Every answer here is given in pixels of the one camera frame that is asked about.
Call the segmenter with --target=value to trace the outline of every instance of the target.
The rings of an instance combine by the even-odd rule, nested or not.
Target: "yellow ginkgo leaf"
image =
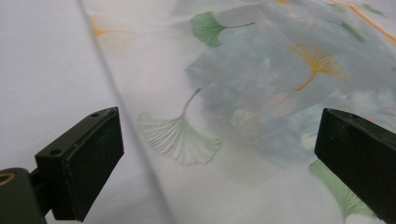
[[[311,77],[302,86],[294,89],[295,91],[302,90],[319,73],[340,77],[345,82],[349,80],[349,75],[343,66],[325,50],[307,44],[294,45],[291,50],[300,55],[312,68]]]
[[[91,16],[91,26],[92,26],[92,31],[95,36],[103,35],[103,34],[108,34],[108,33],[119,33],[119,34],[125,34],[125,35],[134,35],[134,32],[130,31],[122,31],[122,30],[102,30],[99,28],[97,25],[96,21],[99,18],[99,16]]]
[[[288,0],[275,0],[276,2],[283,4],[283,5],[289,5],[289,1]]]

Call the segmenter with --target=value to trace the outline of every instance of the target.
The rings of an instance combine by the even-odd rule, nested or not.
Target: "screw hole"
[[[59,153],[61,153],[62,151],[59,149],[59,148],[57,148],[57,149],[53,149],[49,154],[51,155],[51,156],[56,156],[56,155],[58,155]]]
[[[0,186],[5,185],[9,181],[11,181],[14,177],[15,174],[12,173],[0,174]]]

